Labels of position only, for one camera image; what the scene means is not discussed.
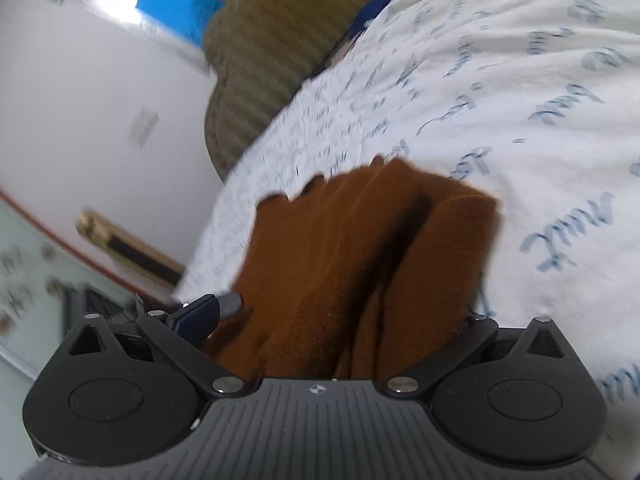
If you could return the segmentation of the white bedsheet with blue script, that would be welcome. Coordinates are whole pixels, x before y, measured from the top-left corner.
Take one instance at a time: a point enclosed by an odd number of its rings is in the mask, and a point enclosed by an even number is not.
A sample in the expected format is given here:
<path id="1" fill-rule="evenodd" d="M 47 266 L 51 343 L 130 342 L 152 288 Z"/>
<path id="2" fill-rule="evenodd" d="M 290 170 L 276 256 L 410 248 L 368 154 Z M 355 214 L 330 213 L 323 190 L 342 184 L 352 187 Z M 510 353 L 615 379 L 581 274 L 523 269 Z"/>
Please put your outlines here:
<path id="1" fill-rule="evenodd" d="M 394 0 L 235 165 L 177 296 L 230 285 L 258 200 L 376 155 L 498 200 L 472 307 L 555 320 L 608 404 L 597 464 L 637 478 L 639 0 Z"/>

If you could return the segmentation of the frosted glass door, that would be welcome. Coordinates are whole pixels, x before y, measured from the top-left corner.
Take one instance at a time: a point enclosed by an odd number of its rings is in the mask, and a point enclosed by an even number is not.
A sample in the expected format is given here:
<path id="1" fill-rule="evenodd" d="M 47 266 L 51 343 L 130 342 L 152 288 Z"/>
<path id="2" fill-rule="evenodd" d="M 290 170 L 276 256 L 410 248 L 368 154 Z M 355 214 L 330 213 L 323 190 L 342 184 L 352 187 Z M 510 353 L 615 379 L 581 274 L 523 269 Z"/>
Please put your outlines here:
<path id="1" fill-rule="evenodd" d="M 90 287 L 121 304 L 132 293 L 99 274 L 1 203 L 1 477 L 36 454 L 22 422 L 32 383 L 65 335 L 66 287 Z"/>

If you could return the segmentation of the olive green upholstered headboard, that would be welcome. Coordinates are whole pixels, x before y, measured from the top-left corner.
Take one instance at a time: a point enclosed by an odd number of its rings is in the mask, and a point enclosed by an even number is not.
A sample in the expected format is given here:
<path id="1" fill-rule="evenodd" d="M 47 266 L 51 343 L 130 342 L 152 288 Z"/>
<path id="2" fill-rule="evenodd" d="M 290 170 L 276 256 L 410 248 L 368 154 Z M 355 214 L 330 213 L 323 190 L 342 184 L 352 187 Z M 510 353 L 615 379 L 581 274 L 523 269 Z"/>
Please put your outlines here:
<path id="1" fill-rule="evenodd" d="M 219 177 L 228 177 L 302 83 L 318 73 L 369 1 L 221 0 L 203 37 L 217 77 L 205 143 Z"/>

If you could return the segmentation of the dark blue garment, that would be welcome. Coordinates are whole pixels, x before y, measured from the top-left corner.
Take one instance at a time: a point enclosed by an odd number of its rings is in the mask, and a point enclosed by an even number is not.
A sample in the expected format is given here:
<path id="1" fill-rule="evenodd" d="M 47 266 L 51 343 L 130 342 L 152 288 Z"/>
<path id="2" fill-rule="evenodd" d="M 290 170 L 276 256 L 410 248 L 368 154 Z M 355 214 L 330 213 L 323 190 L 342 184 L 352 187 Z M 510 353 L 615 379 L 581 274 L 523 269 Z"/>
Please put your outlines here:
<path id="1" fill-rule="evenodd" d="M 361 34 L 392 1 L 393 0 L 371 0 L 367 2 L 356 14 L 349 27 L 347 37 L 354 39 Z"/>

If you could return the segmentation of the brown knit sweater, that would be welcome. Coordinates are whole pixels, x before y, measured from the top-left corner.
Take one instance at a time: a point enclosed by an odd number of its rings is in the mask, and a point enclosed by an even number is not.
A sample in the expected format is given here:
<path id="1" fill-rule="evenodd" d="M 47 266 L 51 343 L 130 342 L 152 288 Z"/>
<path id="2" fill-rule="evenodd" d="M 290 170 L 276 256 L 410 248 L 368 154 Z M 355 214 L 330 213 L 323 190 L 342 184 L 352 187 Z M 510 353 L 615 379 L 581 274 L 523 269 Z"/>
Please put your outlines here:
<path id="1" fill-rule="evenodd" d="M 204 351 L 245 380 L 390 378 L 457 335 L 495 199 L 395 158 L 256 208 L 241 312 Z"/>

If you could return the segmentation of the gold tower fan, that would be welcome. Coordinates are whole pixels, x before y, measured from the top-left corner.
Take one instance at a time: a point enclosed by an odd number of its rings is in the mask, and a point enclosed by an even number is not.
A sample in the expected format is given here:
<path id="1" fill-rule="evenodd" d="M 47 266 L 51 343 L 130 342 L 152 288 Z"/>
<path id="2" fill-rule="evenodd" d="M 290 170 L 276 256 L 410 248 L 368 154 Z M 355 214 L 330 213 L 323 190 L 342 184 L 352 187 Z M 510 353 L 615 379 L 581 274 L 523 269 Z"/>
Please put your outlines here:
<path id="1" fill-rule="evenodd" d="M 96 211 L 81 211 L 75 221 L 78 234 L 112 259 L 168 289 L 182 278 L 184 266 L 146 244 Z"/>

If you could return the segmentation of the white double wall socket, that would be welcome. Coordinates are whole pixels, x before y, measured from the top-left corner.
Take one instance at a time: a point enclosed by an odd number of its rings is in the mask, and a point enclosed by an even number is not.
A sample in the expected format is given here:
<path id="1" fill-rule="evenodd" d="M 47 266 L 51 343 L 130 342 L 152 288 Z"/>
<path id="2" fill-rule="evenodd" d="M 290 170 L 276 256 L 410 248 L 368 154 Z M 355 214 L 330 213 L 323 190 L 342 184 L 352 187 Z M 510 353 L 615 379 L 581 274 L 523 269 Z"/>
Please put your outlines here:
<path id="1" fill-rule="evenodd" d="M 160 115 L 156 110 L 142 107 L 129 129 L 130 142 L 142 150 L 159 121 Z"/>

